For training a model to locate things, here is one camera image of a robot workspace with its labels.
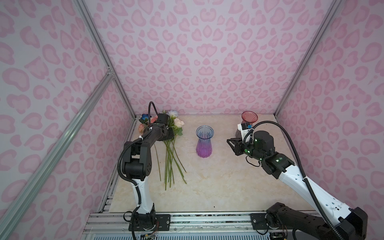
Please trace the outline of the white blue rose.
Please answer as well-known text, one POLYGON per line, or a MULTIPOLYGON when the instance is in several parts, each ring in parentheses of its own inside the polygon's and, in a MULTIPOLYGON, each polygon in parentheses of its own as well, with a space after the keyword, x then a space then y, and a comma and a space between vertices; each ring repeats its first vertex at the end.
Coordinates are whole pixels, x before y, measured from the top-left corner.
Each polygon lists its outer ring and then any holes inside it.
POLYGON ((168 114, 171 118, 177 118, 177 117, 179 116, 178 112, 175 111, 175 110, 168 111, 167 114, 168 114))

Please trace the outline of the cream pink rose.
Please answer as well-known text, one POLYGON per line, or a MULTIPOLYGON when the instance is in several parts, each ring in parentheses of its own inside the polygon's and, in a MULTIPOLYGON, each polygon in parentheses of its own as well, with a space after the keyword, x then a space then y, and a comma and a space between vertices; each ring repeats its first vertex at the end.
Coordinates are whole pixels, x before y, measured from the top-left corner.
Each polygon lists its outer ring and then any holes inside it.
POLYGON ((180 120, 179 118, 174 119, 174 124, 178 129, 182 128, 185 125, 184 121, 180 120))

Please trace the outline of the purple blue glass vase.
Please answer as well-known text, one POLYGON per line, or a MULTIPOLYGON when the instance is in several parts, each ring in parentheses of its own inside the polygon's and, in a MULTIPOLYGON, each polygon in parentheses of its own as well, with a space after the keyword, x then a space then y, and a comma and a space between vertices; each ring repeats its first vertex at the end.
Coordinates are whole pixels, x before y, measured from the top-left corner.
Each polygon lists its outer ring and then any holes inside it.
POLYGON ((211 139, 214 136, 214 130, 210 126, 200 126, 196 130, 198 143, 196 147, 197 155, 201 158, 208 158, 212 152, 211 139))

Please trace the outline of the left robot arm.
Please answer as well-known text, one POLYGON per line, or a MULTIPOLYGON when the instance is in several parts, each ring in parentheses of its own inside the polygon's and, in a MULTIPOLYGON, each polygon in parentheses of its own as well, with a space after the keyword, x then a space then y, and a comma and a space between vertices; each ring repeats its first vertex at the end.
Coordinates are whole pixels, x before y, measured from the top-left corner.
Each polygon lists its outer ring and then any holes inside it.
POLYGON ((158 118, 149 123, 139 137, 126 142, 118 158, 117 172, 120 178, 132 184, 136 207, 131 212, 131 232, 153 231, 157 227, 155 204, 150 196, 148 176, 152 171, 151 148, 158 141, 169 140, 174 136, 169 126, 170 116, 158 114, 158 118))

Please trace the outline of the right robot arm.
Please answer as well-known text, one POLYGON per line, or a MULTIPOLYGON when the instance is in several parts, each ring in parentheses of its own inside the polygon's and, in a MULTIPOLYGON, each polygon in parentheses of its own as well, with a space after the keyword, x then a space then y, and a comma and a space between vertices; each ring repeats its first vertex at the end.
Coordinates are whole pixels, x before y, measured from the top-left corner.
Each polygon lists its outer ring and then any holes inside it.
POLYGON ((257 131, 245 139, 248 142, 231 138, 227 143, 235 155, 245 154, 259 161, 268 175, 293 189, 319 213, 313 216, 275 203, 267 209, 262 226, 269 229, 288 227, 319 240, 364 240, 367 237, 367 213, 342 203, 305 176, 299 163, 275 150, 274 138, 268 132, 257 131))

